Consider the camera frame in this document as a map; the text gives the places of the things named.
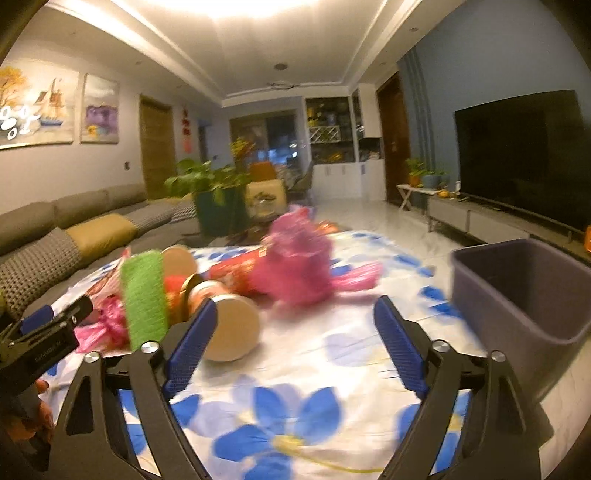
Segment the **left hand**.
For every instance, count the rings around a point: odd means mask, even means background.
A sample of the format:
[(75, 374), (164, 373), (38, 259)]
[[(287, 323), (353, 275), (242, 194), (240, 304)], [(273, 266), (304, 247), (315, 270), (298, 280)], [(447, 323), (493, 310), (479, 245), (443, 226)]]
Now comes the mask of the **left hand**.
[(14, 408), (6, 406), (6, 401), (2, 399), (1, 426), (14, 443), (28, 441), (38, 435), (42, 441), (51, 444), (55, 431), (52, 411), (43, 400), (39, 400), (34, 415), (24, 418), (15, 415)]

